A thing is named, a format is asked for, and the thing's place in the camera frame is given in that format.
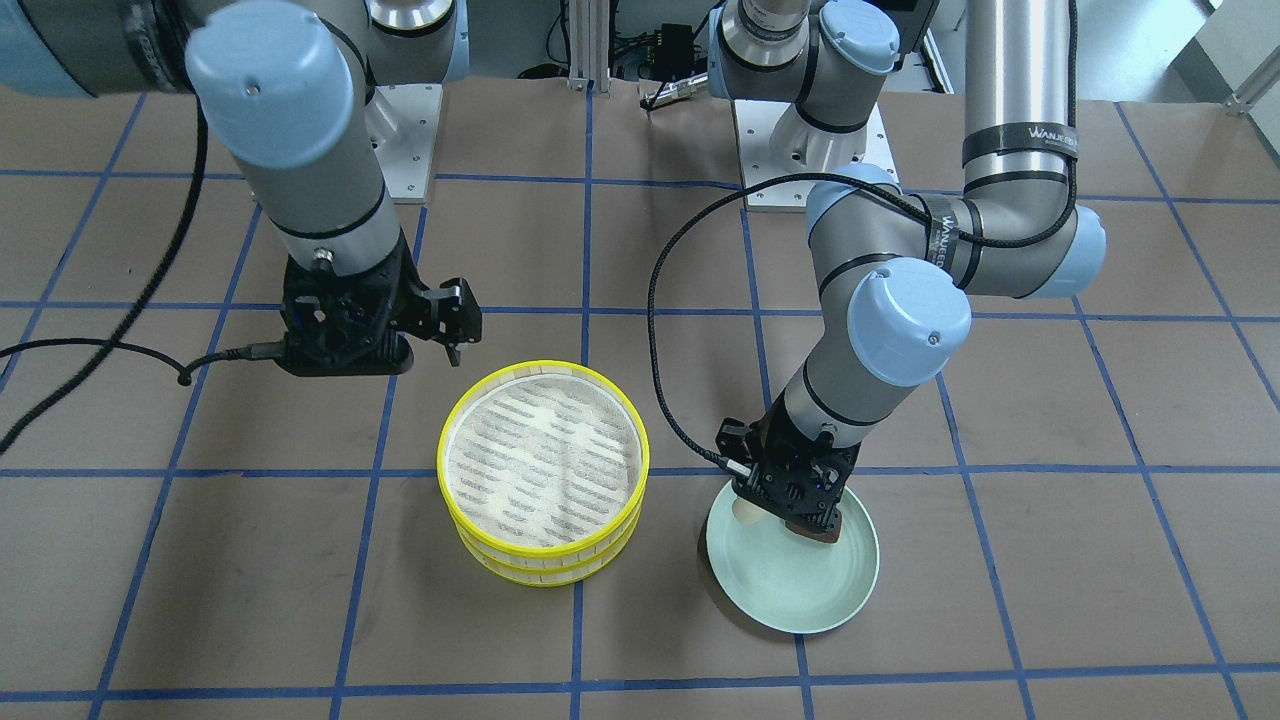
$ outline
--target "blue joint cap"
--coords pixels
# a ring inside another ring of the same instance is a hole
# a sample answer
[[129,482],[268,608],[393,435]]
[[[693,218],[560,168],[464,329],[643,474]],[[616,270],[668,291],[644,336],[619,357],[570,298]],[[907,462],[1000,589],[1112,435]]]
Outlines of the blue joint cap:
[[18,0],[0,0],[0,82],[28,95],[90,97],[31,27]]
[[858,283],[849,301],[849,340],[873,375],[915,387],[951,359],[969,337],[969,297],[941,268],[893,258]]
[[719,15],[723,10],[716,8],[707,19],[707,85],[712,97],[732,100],[728,86],[724,85],[724,50],[719,45]]
[[[872,165],[869,163],[850,163],[831,170],[832,174],[845,176],[846,178],[860,179],[863,182],[869,182],[874,184],[887,184],[897,188],[897,181],[893,176],[888,174],[884,168],[879,165]],[[819,182],[814,183],[813,190],[809,191],[809,200],[805,204],[806,215],[809,218],[809,228],[805,231],[805,237],[813,234],[813,227],[818,224],[818,220],[831,210],[831,206],[840,202],[840,199],[851,195],[855,190],[847,184],[840,184],[836,182]]]
[[1025,297],[1071,297],[1089,287],[1107,256],[1107,231],[1093,210],[1075,206],[1075,238],[1044,284]]
[[854,65],[874,76],[887,76],[897,63],[901,38],[897,24],[879,8],[863,0],[831,0],[818,13],[822,35]]
[[355,108],[347,60],[311,10],[236,3],[187,44],[187,74],[209,127],[237,158],[298,168],[338,143]]
[[444,82],[456,82],[471,73],[471,28],[467,23],[467,0],[453,0],[453,12],[458,14],[453,24],[453,53],[449,55],[449,68],[444,70]]

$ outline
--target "blue tape grid line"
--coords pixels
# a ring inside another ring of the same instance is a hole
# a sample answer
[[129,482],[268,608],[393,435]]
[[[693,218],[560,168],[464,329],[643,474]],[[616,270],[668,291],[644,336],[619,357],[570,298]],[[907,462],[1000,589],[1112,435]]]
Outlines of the blue tape grid line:
[[[748,219],[745,208],[739,209],[739,222],[742,227],[742,251],[746,254],[746,284],[751,295],[751,322],[755,325],[755,356],[759,363],[760,395],[763,400],[762,413],[764,413],[773,404],[773,388],[769,386],[769,359],[764,347],[764,322],[760,316],[760,291],[756,282],[755,252],[751,249],[751,223]],[[800,702],[804,710],[804,719],[814,720],[813,685],[809,679],[809,651],[805,648],[803,634],[795,634],[795,646],[796,678],[800,685]]]
[[[426,208],[417,211],[417,228],[413,233],[411,250],[413,264],[422,258],[422,238],[426,234]],[[360,528],[360,544],[356,550],[356,569],[351,577],[351,598],[347,601],[347,621],[342,630],[342,646],[338,651],[338,669],[333,680],[333,700],[329,702],[329,719],[338,720],[342,715],[342,689],[347,687],[347,671],[351,667],[351,648],[356,642],[356,621],[360,619],[360,598],[365,588],[365,569],[369,564],[369,544],[374,534],[374,516],[378,511],[378,491],[381,487],[383,461],[387,456],[387,438],[390,434],[392,414],[396,407],[396,388],[399,377],[387,379],[387,396],[383,398],[383,414],[378,425],[378,443],[374,446],[372,468],[369,473],[369,493],[365,497],[365,516]]]
[[[585,168],[582,182],[582,338],[579,347],[580,364],[590,366],[591,360],[591,186],[594,183],[595,145],[595,81],[586,85],[586,147],[584,149]],[[582,716],[582,628],[586,614],[586,592],[582,580],[573,583],[573,616],[571,623],[570,646],[570,696],[568,717],[580,720]]]
[[[133,132],[133,126],[138,120],[138,115],[142,114],[142,105],[146,102],[147,96],[140,95],[138,101],[133,104],[133,111],[129,113],[129,119],[124,123],[124,129],[120,131],[120,137],[115,142],[115,149],[111,150],[111,156],[106,161],[106,168],[101,173],[96,173],[97,184],[93,187],[93,193],[90,195],[88,202],[84,205],[84,213],[81,214],[79,222],[76,224],[76,229],[72,232],[70,240],[67,241],[67,247],[63,250],[63,256],[58,260],[58,265],[54,266],[54,273],[50,275],[49,282],[45,283],[45,290],[40,293],[40,302],[49,302],[50,296],[54,295],[54,288],[58,286],[58,281],[63,277],[63,272],[67,269],[68,261],[70,261],[72,252],[76,251],[76,246],[79,243],[81,236],[84,233],[84,228],[88,225],[88,219],[93,215],[93,209],[97,208],[97,201],[102,199],[102,191],[106,188],[106,181],[115,169],[115,163],[119,161],[120,154],[124,152],[124,145],[129,141],[129,133]],[[27,319],[27,327],[22,331],[22,337],[18,342],[27,342],[31,340],[32,333],[36,332],[36,325],[40,324],[41,307],[37,305],[32,311],[31,318]],[[18,357],[10,357],[9,363],[5,365],[4,370],[0,372],[0,393],[4,392],[5,386],[9,384],[9,378],[13,377],[14,370],[18,368]]]
[[[1280,475],[1280,465],[1147,465],[1152,475]],[[1137,475],[1138,465],[1069,465],[1069,464],[1007,464],[1007,465],[918,465],[918,466],[860,466],[855,475],[970,475],[993,474],[1108,474]],[[0,478],[164,478],[164,468],[0,468]],[[216,478],[239,475],[243,478],[367,478],[367,468],[177,468],[175,478]],[[420,468],[384,468],[383,478],[434,479],[435,470]],[[719,475],[719,468],[650,468],[652,478],[689,478]]]
[[1169,206],[1169,211],[1172,213],[1174,222],[1178,223],[1178,229],[1183,233],[1183,240],[1187,241],[1187,247],[1190,249],[1192,255],[1196,258],[1196,264],[1199,265],[1201,273],[1208,282],[1210,290],[1213,291],[1213,297],[1217,299],[1217,304],[1222,307],[1222,314],[1225,314],[1230,320],[1231,329],[1235,331],[1235,337],[1239,338],[1240,346],[1244,348],[1244,354],[1249,357],[1249,363],[1253,365],[1253,372],[1258,374],[1262,387],[1266,388],[1267,395],[1271,397],[1271,405],[1280,411],[1280,397],[1276,396],[1275,387],[1271,386],[1271,380],[1267,379],[1267,374],[1262,370],[1262,364],[1258,363],[1258,356],[1253,352],[1253,347],[1249,345],[1248,338],[1244,337],[1244,331],[1240,328],[1240,323],[1235,320],[1235,314],[1231,313],[1231,306],[1226,302],[1226,296],[1222,295],[1222,290],[1217,286],[1217,281],[1213,279],[1213,273],[1210,272],[1208,264],[1204,263],[1204,258],[1201,255],[1199,247],[1196,246],[1196,238],[1192,237],[1190,231],[1187,228],[1187,223],[1183,222],[1183,215],[1178,211],[1178,204],[1169,196],[1169,188],[1165,186],[1164,181],[1160,179],[1160,173],[1156,172],[1156,165],[1151,161],[1146,147],[1143,147],[1142,142],[1138,140],[1138,133],[1134,132],[1133,124],[1129,122],[1129,115],[1125,114],[1124,108],[1121,108],[1119,102],[1115,102],[1114,105],[1116,113],[1120,114],[1120,122],[1124,123],[1124,128],[1129,133],[1129,138],[1133,140],[1134,147],[1138,149],[1138,155],[1142,156],[1142,161],[1147,165],[1147,170],[1151,173],[1152,179],[1156,181],[1156,187],[1160,190],[1160,195],[1164,196],[1165,204]]
[[[0,168],[0,177],[51,177],[51,178],[96,178],[101,177],[102,173],[93,170],[51,170],[40,168]],[[111,178],[136,178],[136,179],[187,179],[191,177],[189,173],[178,172],[140,172],[140,170],[113,170],[108,173]],[[485,174],[485,173],[435,173],[433,176],[435,179],[440,181],[463,181],[463,182],[531,182],[531,183],[558,183],[558,184],[577,184],[586,182],[586,178],[575,178],[566,176],[517,176],[517,174]],[[205,173],[205,179],[209,181],[243,181],[244,176],[239,173]],[[700,181],[655,181],[655,179],[636,179],[636,178],[594,178],[591,181],[594,184],[613,184],[613,186],[637,186],[637,187],[716,187],[721,190],[742,190],[740,183],[714,181],[714,179],[700,179]],[[957,190],[936,190],[936,188],[904,188],[908,193],[920,193],[920,195],[961,195]],[[1280,205],[1280,199],[1272,197],[1193,197],[1193,196],[1144,196],[1144,195],[1091,195],[1080,193],[1080,200],[1089,201],[1105,201],[1105,202],[1166,202],[1169,200],[1179,204],[1198,204],[1198,205]]]
[[[132,302],[124,300],[0,300],[0,310],[128,310]],[[762,318],[820,318],[822,310],[810,307],[756,307],[759,299],[753,301],[753,307],[658,307],[658,315],[689,315],[689,316],[762,316]],[[556,306],[521,306],[521,305],[485,305],[485,314],[490,315],[644,315],[644,307],[556,307]],[[152,302],[148,310],[242,310],[278,313],[279,304],[275,302],[201,302],[201,301],[169,301]],[[977,319],[991,320],[1064,320],[1074,323],[1075,313],[974,313]],[[1138,315],[1138,314],[1112,314],[1112,313],[1085,313],[1089,320],[1108,323],[1239,323],[1239,324],[1280,324],[1280,315]]]
[[[253,214],[250,217],[248,228],[244,231],[244,240],[241,243],[239,255],[236,258],[236,268],[232,272],[230,281],[227,283],[227,293],[224,295],[224,301],[230,302],[230,299],[236,295],[236,288],[239,286],[241,274],[244,270],[244,261],[248,259],[250,247],[253,245],[253,233],[257,229],[257,223],[262,217],[262,209],[253,208]],[[227,327],[227,316],[230,310],[221,310],[218,314],[218,322],[214,324],[214,332],[209,338],[209,345],[205,352],[215,352],[218,350],[218,343],[221,340],[223,329]],[[173,489],[173,482],[177,475],[178,460],[182,457],[182,451],[187,446],[187,437],[191,432],[191,423],[196,416],[196,407],[200,404],[200,398],[205,391],[205,380],[209,377],[209,366],[200,369],[196,375],[196,382],[192,387],[191,400],[187,401],[187,411],[183,414],[182,425],[178,430],[178,439],[174,442],[173,452],[169,456],[169,466],[165,469],[164,479],[160,483],[160,492],[156,496],[155,509],[151,511],[151,519],[147,523],[147,530],[142,539],[142,548],[138,551],[138,560],[134,565],[133,577],[129,580],[129,589],[124,597],[124,606],[120,609],[120,619],[116,621],[115,634],[111,637],[111,644],[106,653],[106,661],[102,664],[102,673],[99,676],[97,689],[93,693],[93,701],[90,705],[88,720],[97,720],[102,712],[102,703],[106,700],[106,693],[111,687],[111,676],[115,673],[115,665],[120,657],[120,648],[124,644],[124,635],[129,628],[129,620],[133,616],[133,607],[138,598],[138,592],[142,588],[142,577],[147,569],[147,561],[151,559],[151,547],[155,542],[156,532],[160,528],[160,519],[164,515],[165,503],[169,500],[169,492]]]
[[[1280,662],[1252,662],[1229,665],[1233,674],[1277,674]],[[1114,665],[1098,667],[1042,667],[1023,673],[1029,680],[1060,680],[1073,678],[1153,678],[1216,675],[1217,665]],[[951,683],[997,683],[1015,680],[1012,670],[963,670],[952,673],[886,673],[860,675],[810,675],[814,687],[860,685],[916,685]],[[579,683],[584,693],[600,692],[660,692],[686,689],[732,688],[794,688],[800,676],[774,675],[765,678],[691,678],[657,680],[584,680]],[[383,684],[383,685],[332,685],[266,687],[266,688],[141,688],[106,692],[108,702],[157,700],[288,700],[333,697],[425,697],[466,694],[564,694],[572,683],[440,683],[440,684]],[[31,702],[90,702],[93,691],[0,691],[0,703]]]
[[[32,309],[33,315],[28,322],[28,328],[24,333],[24,341],[29,340],[31,332],[33,331],[38,315],[44,309],[124,309],[128,307],[128,302],[76,302],[76,301],[52,301],[50,296],[54,287],[56,286],[58,278],[60,277],[63,269],[65,268],[70,252],[74,250],[79,236],[82,234],[84,227],[92,215],[93,209],[99,199],[101,197],[102,188],[108,179],[110,178],[166,178],[166,179],[184,179],[188,174],[184,173],[133,173],[133,172],[115,172],[114,165],[119,159],[120,152],[128,140],[129,132],[134,122],[137,120],[142,105],[145,102],[145,96],[138,99],[133,113],[131,114],[125,127],[122,132],[119,141],[113,151],[111,159],[108,168],[101,172],[59,172],[59,170],[3,170],[0,169],[0,176],[29,176],[29,177],[95,177],[99,178],[99,183],[91,195],[90,202],[81,217],[81,220],[73,233],[70,241],[68,242],[67,250],[63,254],[58,266],[50,278],[49,284],[42,292],[38,301],[0,301],[0,307],[12,309]],[[733,183],[723,183],[714,181],[686,181],[686,182],[663,182],[663,181],[631,181],[631,179],[607,179],[607,178],[593,178],[591,177],[591,113],[590,113],[590,97],[588,100],[588,167],[586,176],[584,178],[544,178],[544,177],[524,177],[524,176],[468,176],[468,174],[448,174],[442,173],[436,177],[439,179],[456,179],[456,181],[492,181],[492,182],[562,182],[562,183],[582,183],[585,186],[585,217],[584,217],[584,302],[582,307],[486,307],[489,313],[513,313],[513,314],[526,314],[526,313],[550,313],[550,314],[582,314],[584,316],[584,343],[582,343],[582,360],[586,361],[588,354],[588,331],[586,324],[589,323],[589,316],[591,314],[602,315],[640,315],[644,313],[643,309],[630,309],[630,307],[591,307],[589,301],[589,283],[590,283],[590,187],[593,184],[616,184],[616,186],[646,186],[646,187],[717,187],[723,190],[737,190],[740,186]],[[196,407],[204,388],[205,374],[207,369],[201,370],[197,375],[197,382],[192,398],[188,404],[187,413],[183,419],[183,424],[179,429],[179,437],[175,442],[174,451],[170,459],[169,468],[166,469],[0,469],[0,477],[86,477],[86,478],[106,478],[106,477],[156,477],[163,478],[161,491],[157,496],[155,510],[152,512],[151,523],[146,533],[143,547],[140,552],[138,564],[134,571],[134,577],[131,582],[129,593],[125,598],[124,609],[122,610],[120,621],[118,623],[115,637],[113,637],[111,648],[109,650],[106,664],[104,665],[104,673],[100,679],[99,687],[92,691],[51,691],[51,692],[0,692],[0,702],[52,702],[52,701],[88,701],[92,703],[90,717],[93,719],[101,711],[101,705],[104,701],[118,701],[118,700],[164,700],[164,698],[289,698],[289,697],[329,697],[334,700],[332,706],[334,716],[337,716],[338,708],[340,708],[342,697],[357,697],[357,696],[412,696],[412,694],[495,694],[495,693],[570,693],[573,698],[572,714],[577,717],[579,698],[582,692],[611,692],[611,691],[654,691],[654,689],[692,689],[692,688],[739,688],[739,687],[800,687],[804,692],[805,702],[805,716],[813,716],[812,707],[812,694],[809,692],[810,687],[814,685],[859,685],[859,684],[910,684],[910,683],[954,683],[954,682],[988,682],[988,680],[1016,680],[1019,688],[1023,693],[1024,706],[1028,711],[1029,717],[1034,717],[1034,711],[1030,706],[1029,693],[1027,692],[1027,680],[1041,680],[1041,679],[1059,679],[1059,678],[1098,678],[1098,676],[1133,676],[1133,675],[1197,675],[1197,674],[1221,674],[1228,684],[1229,693],[1231,696],[1233,703],[1240,717],[1245,717],[1243,705],[1240,702],[1239,694],[1235,689],[1233,674],[1251,674],[1251,673],[1280,673],[1280,662],[1262,662],[1262,664],[1228,664],[1217,647],[1216,638],[1212,635],[1212,629],[1208,625],[1207,615],[1204,614],[1203,606],[1196,594],[1194,584],[1190,580],[1189,571],[1187,570],[1185,562],[1181,553],[1176,546],[1176,539],[1172,537],[1172,530],[1169,525],[1167,518],[1160,505],[1158,496],[1155,492],[1155,486],[1151,480],[1155,474],[1240,474],[1240,473],[1257,473],[1257,474],[1280,474],[1280,466],[1211,466],[1211,465],[1146,465],[1142,460],[1140,452],[1137,448],[1135,439],[1132,434],[1132,428],[1128,425],[1128,420],[1124,416],[1124,410],[1120,406],[1119,396],[1115,393],[1114,384],[1107,375],[1105,363],[1102,360],[1101,352],[1097,348],[1096,342],[1092,338],[1092,331],[1089,329],[1089,322],[1196,322],[1196,323],[1229,323],[1236,332],[1251,363],[1253,364],[1256,372],[1263,386],[1267,388],[1272,402],[1276,402],[1275,391],[1262,372],[1256,355],[1249,347],[1247,340],[1240,332],[1240,325],[1247,323],[1277,323],[1280,318],[1274,316],[1236,316],[1231,313],[1226,304],[1224,295],[1213,281],[1207,264],[1201,256],[1198,247],[1194,243],[1185,223],[1178,213],[1178,204],[1208,204],[1208,205],[1280,205],[1280,200],[1270,199],[1202,199],[1202,197],[1175,197],[1167,193],[1164,183],[1160,181],[1155,167],[1152,165],[1149,158],[1147,156],[1144,149],[1137,138],[1132,124],[1124,114],[1123,108],[1116,105],[1117,113],[1120,113],[1121,119],[1139,150],[1143,161],[1147,164],[1148,170],[1156,179],[1157,187],[1161,191],[1161,197],[1138,197],[1138,196],[1103,196],[1103,195],[1083,195],[1083,200],[1101,200],[1101,201],[1139,201],[1139,202],[1165,202],[1171,213],[1174,214],[1179,229],[1183,232],[1188,246],[1192,249],[1202,273],[1210,282],[1220,305],[1222,306],[1224,315],[1107,315],[1107,314],[1087,314],[1080,307],[1079,301],[1075,301],[1075,313],[975,313],[977,318],[992,318],[992,319],[1039,319],[1039,320],[1075,320],[1082,324],[1087,338],[1091,342],[1091,347],[1094,352],[1094,359],[1098,363],[1100,372],[1103,374],[1103,380],[1108,386],[1108,392],[1112,395],[1112,402],[1116,406],[1117,413],[1121,415],[1121,421],[1125,427],[1130,447],[1135,454],[1138,460],[1137,465],[1039,465],[1039,464],[1009,464],[1009,465],[968,465],[963,457],[963,448],[960,446],[959,433],[955,429],[954,411],[950,406],[950,397],[946,393],[946,387],[943,379],[938,378],[940,393],[943,398],[943,410],[948,414],[948,427],[952,429],[952,438],[957,450],[957,465],[954,466],[920,466],[920,468],[859,468],[859,474],[867,475],[911,475],[911,474],[924,474],[924,475],[941,475],[941,474],[960,474],[966,484],[966,492],[970,495],[970,507],[974,511],[975,523],[978,525],[979,538],[984,544],[984,553],[987,555],[988,568],[991,578],[993,582],[993,592],[997,593],[997,602],[1001,606],[1002,621],[1005,623],[1006,638],[1010,642],[1011,656],[1016,659],[1016,643],[1012,634],[1011,623],[1007,620],[1007,610],[1004,609],[1002,594],[998,588],[998,577],[995,574],[995,560],[991,556],[989,543],[986,541],[986,532],[982,524],[980,507],[977,502],[977,495],[973,491],[972,475],[982,473],[1138,473],[1142,474],[1144,482],[1147,483],[1148,491],[1152,495],[1153,503],[1156,506],[1157,516],[1160,518],[1161,527],[1166,533],[1166,539],[1170,542],[1171,551],[1174,552],[1175,561],[1179,566],[1179,573],[1181,574],[1184,583],[1188,587],[1188,592],[1192,594],[1193,605],[1196,606],[1197,615],[1206,630],[1206,637],[1213,650],[1215,664],[1212,665],[1148,665],[1148,666],[1108,666],[1108,667],[1070,667],[1070,669],[1025,669],[1020,666],[1020,660],[1015,660],[1014,670],[998,670],[998,671],[969,671],[969,673],[933,673],[933,674],[879,674],[879,675],[810,675],[808,671],[808,659],[804,648],[803,637],[796,637],[796,652],[797,652],[797,675],[791,676],[777,676],[777,678],[753,678],[753,679],[732,679],[732,678],[700,678],[689,680],[582,680],[581,679],[581,621],[582,621],[582,588],[579,584],[575,588],[575,637],[573,637],[573,661],[570,683],[494,683],[494,684],[429,684],[429,685],[347,685],[346,684],[346,669],[349,664],[349,648],[353,641],[353,621],[358,615],[358,594],[360,587],[362,584],[362,573],[360,571],[361,564],[367,557],[369,536],[371,533],[371,521],[374,516],[374,509],[376,502],[376,483],[379,478],[434,478],[435,473],[433,470],[396,470],[396,469],[383,469],[381,456],[385,451],[387,433],[390,423],[390,413],[394,402],[394,378],[388,382],[388,395],[384,401],[383,423],[379,430],[379,443],[375,451],[374,471],[371,478],[370,495],[366,500],[366,515],[365,524],[362,527],[361,548],[357,555],[357,577],[353,579],[352,584],[352,601],[348,609],[347,628],[344,630],[343,652],[339,659],[339,670],[337,673],[335,684],[333,687],[314,687],[314,688],[193,688],[193,689],[110,689],[110,675],[114,671],[114,664],[119,657],[120,646],[123,644],[123,638],[128,626],[129,615],[132,612],[133,603],[137,598],[137,592],[141,585],[141,579],[145,573],[146,561],[150,556],[151,543],[155,538],[155,532],[159,527],[159,521],[163,514],[165,500],[168,497],[172,483],[175,478],[201,478],[201,477],[215,477],[215,475],[243,475],[243,477],[351,477],[351,478],[364,478],[370,477],[371,473],[366,469],[179,469],[177,468],[178,460],[182,454],[182,448],[186,445],[186,438],[191,428],[191,421],[195,416]],[[242,179],[241,176],[234,173],[210,173],[206,176],[207,179]],[[270,310],[275,311],[278,309],[274,304],[237,304],[232,302],[234,295],[236,284],[239,281],[241,270],[243,269],[244,259],[247,258],[247,251],[250,241],[252,238],[253,224],[257,223],[260,217],[260,209],[255,210],[250,232],[246,234],[244,245],[241,251],[241,256],[237,260],[236,272],[233,273],[230,287],[224,297],[223,302],[156,302],[152,304],[152,309],[159,310],[218,310],[219,319],[215,325],[214,337],[210,342],[210,351],[215,348],[218,337],[220,336],[227,314],[232,310]],[[415,255],[419,254],[422,241],[422,229],[426,219],[425,209],[420,214],[419,232],[415,242]],[[787,310],[787,309],[760,309],[759,296],[755,278],[755,266],[750,240],[750,229],[746,224],[746,215],[742,213],[744,222],[744,250],[748,258],[749,269],[749,282],[751,288],[751,309],[668,309],[659,310],[659,314],[669,315],[750,315],[756,327],[756,343],[758,343],[758,359],[760,363],[762,373],[762,391],[765,405],[772,400],[772,392],[769,388],[769,379],[767,372],[764,341],[763,341],[763,316],[820,316],[818,310]],[[12,375],[14,363],[12,361],[5,369],[4,374],[0,375],[0,389],[3,389],[4,383],[8,382],[9,375]],[[652,471],[654,477],[692,477],[692,475],[719,475],[721,471],[714,468],[658,468]]]
[[1018,682],[1018,692],[1023,698],[1023,710],[1027,720],[1036,720],[1036,707],[1032,703],[1030,687],[1027,684],[1027,673],[1023,669],[1023,657],[1018,651],[1018,638],[1014,635],[1014,621],[1009,615],[1009,605],[1005,602],[1005,591],[1000,584],[1000,574],[996,571],[996,553],[991,548],[991,538],[987,536],[987,523],[982,518],[982,506],[978,503],[978,491],[973,487],[973,477],[965,461],[964,445],[960,441],[960,425],[956,423],[955,409],[951,406],[951,395],[947,392],[947,383],[938,373],[938,396],[942,398],[942,413],[947,418],[947,430],[951,433],[951,446],[960,464],[960,478],[964,480],[964,492],[969,500],[969,511],[973,514],[973,524],[978,530],[978,543],[982,546],[982,556],[987,564],[987,578],[991,580],[991,592],[996,598],[996,609],[1000,611],[1000,625],[1005,630],[1005,643],[1009,646],[1009,659],[1014,666],[1014,679]]
[[1164,503],[1161,503],[1160,493],[1156,491],[1156,483],[1152,480],[1151,473],[1147,471],[1146,460],[1143,459],[1142,450],[1138,447],[1138,439],[1133,433],[1133,427],[1129,424],[1129,416],[1120,402],[1120,395],[1116,392],[1115,383],[1111,380],[1111,374],[1107,372],[1107,365],[1102,359],[1102,352],[1098,348],[1097,340],[1093,337],[1089,322],[1084,318],[1084,311],[1080,307],[1079,299],[1073,297],[1071,302],[1075,304],[1076,313],[1080,315],[1080,329],[1084,331],[1084,337],[1089,343],[1089,350],[1093,352],[1093,361],[1098,366],[1098,373],[1102,375],[1102,383],[1106,386],[1107,395],[1111,396],[1111,404],[1115,406],[1116,415],[1120,418],[1125,439],[1129,442],[1129,450],[1133,452],[1133,457],[1138,462],[1138,471],[1142,475],[1143,484],[1147,487],[1152,507],[1155,509],[1156,518],[1160,521],[1160,529],[1164,532],[1165,541],[1169,543],[1169,550],[1174,555],[1178,574],[1181,577],[1183,585],[1187,588],[1187,594],[1190,597],[1192,606],[1196,609],[1196,618],[1199,620],[1201,629],[1208,642],[1210,651],[1213,653],[1216,667],[1222,675],[1222,682],[1226,683],[1226,691],[1231,697],[1231,703],[1235,706],[1236,715],[1240,720],[1248,720],[1244,703],[1240,701],[1240,694],[1235,688],[1235,680],[1231,678],[1231,673],[1226,667],[1222,648],[1219,646],[1217,635],[1213,633],[1213,626],[1208,621],[1208,614],[1204,611],[1204,603],[1201,602],[1199,592],[1196,589],[1196,582],[1192,580],[1190,571],[1187,568],[1187,561],[1183,559],[1183,551],[1178,544],[1178,538],[1174,537],[1174,529],[1169,524],[1169,518],[1165,515]]

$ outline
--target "yellow rim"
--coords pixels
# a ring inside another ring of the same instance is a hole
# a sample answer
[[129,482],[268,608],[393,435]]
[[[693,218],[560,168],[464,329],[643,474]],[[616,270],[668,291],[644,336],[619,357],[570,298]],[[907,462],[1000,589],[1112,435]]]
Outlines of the yellow rim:
[[[631,525],[622,534],[622,543],[623,544],[628,539],[631,539],[631,534],[635,533],[635,529],[636,529],[636,527]],[[463,544],[463,547],[467,548],[467,552],[470,552],[472,557],[475,557],[477,561],[480,561],[480,565],[483,565],[485,568],[485,570],[489,570],[490,573],[493,573],[494,575],[498,575],[499,578],[502,578],[504,580],[509,580],[512,583],[516,583],[516,584],[520,584],[520,585],[525,585],[525,587],[530,587],[530,588],[557,588],[557,587],[561,587],[561,585],[571,585],[571,584],[573,584],[573,583],[576,583],[579,580],[585,580],[586,578],[590,578],[591,575],[599,573],[600,570],[604,570],[604,568],[608,566],[609,562],[613,562],[613,560],[617,559],[617,556],[622,553],[622,547],[618,547],[616,551],[613,551],[613,555],[605,557],[600,562],[599,568],[596,568],[596,569],[594,569],[594,570],[591,570],[589,573],[582,573],[581,575],[573,575],[573,577],[571,577],[568,579],[564,579],[564,580],[544,582],[544,580],[534,580],[534,579],[530,579],[527,577],[520,577],[520,575],[515,575],[515,574],[507,574],[502,569],[494,568],[494,566],[489,565],[488,561],[492,560],[492,559],[489,559],[489,556],[486,556],[486,555],[481,555],[481,553],[476,552],[476,550],[466,539],[463,539],[462,544]],[[543,573],[543,574],[544,575],[561,575],[563,573],[564,571],[561,571],[561,573]]]
[[596,553],[594,553],[590,557],[586,557],[584,560],[575,560],[573,562],[568,562],[568,564],[564,564],[564,565],[556,565],[556,566],[552,566],[552,568],[530,568],[529,565],[516,565],[516,564],[508,562],[508,561],[506,561],[506,560],[503,560],[500,557],[494,557],[494,556],[489,555],[488,552],[485,552],[485,548],[483,546],[477,544],[479,541],[476,538],[468,537],[466,534],[466,532],[462,530],[462,528],[458,528],[457,530],[458,530],[458,537],[462,538],[462,542],[467,543],[472,550],[479,551],[488,560],[492,560],[492,561],[497,562],[498,565],[502,565],[503,568],[507,568],[507,569],[513,570],[516,573],[524,573],[526,575],[559,575],[561,573],[568,573],[570,570],[577,570],[579,568],[585,568],[586,565],[590,565],[591,562],[598,562],[600,560],[600,557],[607,556],[613,548],[616,548],[620,544],[625,543],[626,539],[631,536],[631,532],[635,529],[636,523],[640,521],[640,512],[635,512],[630,518],[626,518],[625,521],[626,521],[626,528],[623,528],[623,530],[621,533],[618,533],[618,537],[611,539],[608,542],[608,544],[605,544],[604,547],[599,548],[599,552],[596,552]]
[[[502,375],[508,375],[511,373],[518,373],[521,370],[527,370],[531,368],[562,368],[566,370],[572,370],[573,373],[581,373],[591,379],[599,382],[604,386],[613,396],[622,404],[627,414],[631,416],[631,421],[636,425],[636,434],[640,437],[640,477],[636,480],[635,491],[632,491],[631,497],[627,498],[627,503],[622,506],[622,511],[618,516],[611,520],[607,525],[599,530],[591,533],[590,536],[575,541],[568,544],[558,544],[554,547],[529,547],[522,544],[509,543],[503,539],[498,539],[489,533],[481,530],[475,523],[472,523],[466,515],[462,514],[462,509],[458,507],[457,501],[453,500],[453,493],[449,491],[449,486],[444,477],[444,451],[449,445],[449,434],[453,432],[453,421],[457,419],[458,413],[463,410],[470,401],[480,395],[481,391],[488,389],[490,383],[494,383]],[[485,544],[507,552],[509,555],[516,555],[521,557],[562,557],[564,555],[572,555],[580,552],[593,544],[596,544],[603,538],[608,537],[611,533],[618,529],[622,523],[625,523],[631,512],[635,510],[636,505],[640,503],[640,498],[644,496],[645,486],[649,480],[649,436],[644,430],[644,421],[640,419],[640,413],[636,411],[635,405],[623,393],[618,386],[613,384],[608,378],[596,373],[590,368],[584,368],[576,363],[566,363],[564,360],[530,360],[527,363],[517,363],[515,365],[508,365],[500,370],[495,370],[485,375],[480,382],[471,386],[468,389],[449,411],[449,416],[444,420],[444,429],[440,432],[440,445],[435,451],[435,469],[436,480],[440,483],[440,495],[444,496],[444,502],[449,507],[449,515],[453,521],[461,525],[466,532],[471,533],[472,537],[484,542]]]

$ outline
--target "plate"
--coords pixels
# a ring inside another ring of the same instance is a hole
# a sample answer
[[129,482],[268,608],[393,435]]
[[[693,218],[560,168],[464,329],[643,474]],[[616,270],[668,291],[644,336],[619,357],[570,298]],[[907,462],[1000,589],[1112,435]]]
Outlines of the plate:
[[846,487],[840,539],[800,537],[780,518],[742,523],[726,483],[707,518],[707,555],[724,594],[754,620],[785,633],[822,633],[863,609],[879,575],[879,538]]

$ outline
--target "white mounting plate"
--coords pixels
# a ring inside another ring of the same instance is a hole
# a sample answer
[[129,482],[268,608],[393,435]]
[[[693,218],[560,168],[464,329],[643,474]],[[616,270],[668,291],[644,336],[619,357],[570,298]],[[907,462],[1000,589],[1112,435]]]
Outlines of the white mounting plate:
[[439,85],[388,85],[379,88],[396,110],[399,132],[374,149],[392,200],[404,205],[426,202],[435,136],[440,127],[444,88]]
[[[782,165],[769,151],[769,135],[773,126],[786,111],[788,102],[769,102],[763,100],[735,100],[733,126],[737,129],[737,156],[742,169],[742,186],[776,178],[795,170]],[[884,122],[881,119],[879,105],[872,109],[867,120],[867,152],[860,158],[888,170],[897,177],[893,167],[893,154],[888,147]],[[758,213],[804,213],[809,200],[812,182],[788,182],[749,195],[746,209]]]

